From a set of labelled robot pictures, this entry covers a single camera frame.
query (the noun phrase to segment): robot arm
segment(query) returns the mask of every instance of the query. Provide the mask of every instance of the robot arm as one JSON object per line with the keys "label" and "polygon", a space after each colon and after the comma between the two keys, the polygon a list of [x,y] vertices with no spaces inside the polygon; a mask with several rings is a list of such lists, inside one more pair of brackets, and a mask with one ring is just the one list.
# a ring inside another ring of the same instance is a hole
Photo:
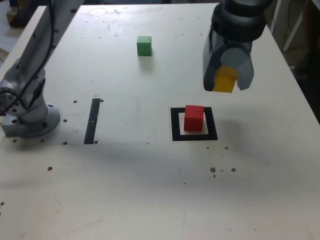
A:
{"label": "robot arm", "polygon": [[7,115],[7,136],[41,136],[60,121],[59,110],[45,102],[45,65],[84,0],[49,0],[20,59],[0,82],[0,110]]}
{"label": "robot arm", "polygon": [[[254,77],[252,42],[266,26],[264,9],[272,0],[225,0],[215,7],[203,50],[203,86],[207,91],[232,92],[235,81],[248,89]],[[221,78],[222,66],[234,77]]]}

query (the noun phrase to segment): white table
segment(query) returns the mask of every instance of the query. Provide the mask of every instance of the white table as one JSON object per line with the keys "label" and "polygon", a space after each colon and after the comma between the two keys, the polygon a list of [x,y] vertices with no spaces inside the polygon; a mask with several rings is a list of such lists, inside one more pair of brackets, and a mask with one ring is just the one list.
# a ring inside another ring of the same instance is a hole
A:
{"label": "white table", "polygon": [[[67,122],[15,143],[0,133],[0,239],[320,238],[319,124],[268,28],[253,43],[248,90],[204,91],[214,7],[79,9],[45,68],[45,99]],[[143,35],[152,57],[137,56]],[[104,100],[98,144],[84,145],[92,98]],[[219,140],[172,142],[170,107],[186,104],[212,107]]]}

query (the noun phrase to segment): cable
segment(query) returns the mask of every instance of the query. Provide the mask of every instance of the cable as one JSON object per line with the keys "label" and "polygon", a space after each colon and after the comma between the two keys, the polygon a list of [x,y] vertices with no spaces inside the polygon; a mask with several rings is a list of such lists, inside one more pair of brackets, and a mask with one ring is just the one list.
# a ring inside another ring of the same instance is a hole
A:
{"label": "cable", "polygon": [[271,34],[274,34],[275,30],[276,30],[276,22],[275,22],[275,12],[276,12],[276,7],[277,7],[277,3],[278,3],[279,0],[275,1],[275,5],[273,7],[273,14],[272,14],[272,21],[273,21],[273,31]]}
{"label": "cable", "polygon": [[[51,0],[48,0],[48,9],[49,9],[49,17],[50,17],[50,26],[51,26],[51,36],[50,36],[50,43],[49,43],[49,47],[48,47],[48,50],[45,54],[45,57],[42,61],[42,63],[40,64],[40,66],[37,68],[37,70],[35,71],[35,73],[32,75],[32,77],[29,79],[29,81],[25,84],[25,86],[23,87],[23,89],[21,90],[20,94],[15,98],[15,100],[9,105],[7,106],[4,110],[2,110],[0,112],[0,115],[7,112],[10,108],[13,107],[13,105],[15,105],[18,101],[21,102],[21,105],[22,105],[22,102],[21,101],[21,97],[23,96],[23,94],[25,93],[25,91],[27,90],[27,88],[29,87],[29,85],[32,83],[33,80],[37,79],[38,77],[38,74],[39,72],[41,71],[41,69],[45,66],[48,58],[49,58],[49,55],[50,55],[50,52],[52,50],[52,46],[53,46],[53,43],[54,43],[54,36],[55,36],[55,19],[54,19],[54,9],[53,9],[53,6],[52,6],[52,2]],[[9,92],[9,91],[4,91],[4,92],[1,92],[1,94],[3,93],[8,93],[8,94],[11,94],[11,95],[14,95],[12,92]],[[25,108],[24,106],[22,106],[24,109],[28,110],[32,107],[32,104],[33,104],[34,101],[31,101],[30,104],[27,106],[27,108]]]}
{"label": "cable", "polygon": [[282,48],[281,48],[281,49],[284,49],[284,46],[285,46],[285,43],[286,43],[287,34],[288,34],[288,30],[289,30],[290,6],[291,6],[291,3],[292,3],[292,0],[290,0],[290,2],[289,2],[288,20],[287,20],[287,23],[286,23],[286,31],[285,31],[285,35],[284,35],[284,38],[283,38],[283,43],[282,43]]}

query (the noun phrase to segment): black square marker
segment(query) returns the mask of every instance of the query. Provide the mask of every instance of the black square marker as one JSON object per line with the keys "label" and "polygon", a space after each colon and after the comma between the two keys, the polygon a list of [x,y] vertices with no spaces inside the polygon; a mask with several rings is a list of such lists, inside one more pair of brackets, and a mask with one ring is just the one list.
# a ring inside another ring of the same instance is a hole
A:
{"label": "black square marker", "polygon": [[172,141],[210,141],[218,140],[216,131],[216,125],[214,115],[211,107],[204,108],[204,114],[206,119],[206,126],[208,134],[185,134],[180,133],[179,113],[184,113],[184,107],[171,107],[171,129],[172,129]]}

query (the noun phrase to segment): cube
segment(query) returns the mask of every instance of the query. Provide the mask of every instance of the cube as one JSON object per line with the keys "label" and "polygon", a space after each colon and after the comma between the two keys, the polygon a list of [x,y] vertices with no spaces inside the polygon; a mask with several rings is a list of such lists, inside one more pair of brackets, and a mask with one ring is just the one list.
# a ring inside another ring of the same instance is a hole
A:
{"label": "cube", "polygon": [[138,39],[136,40],[136,49],[138,56],[151,56],[151,36],[138,36]]}
{"label": "cube", "polygon": [[184,111],[184,127],[185,131],[201,132],[204,124],[203,106],[186,105]]}

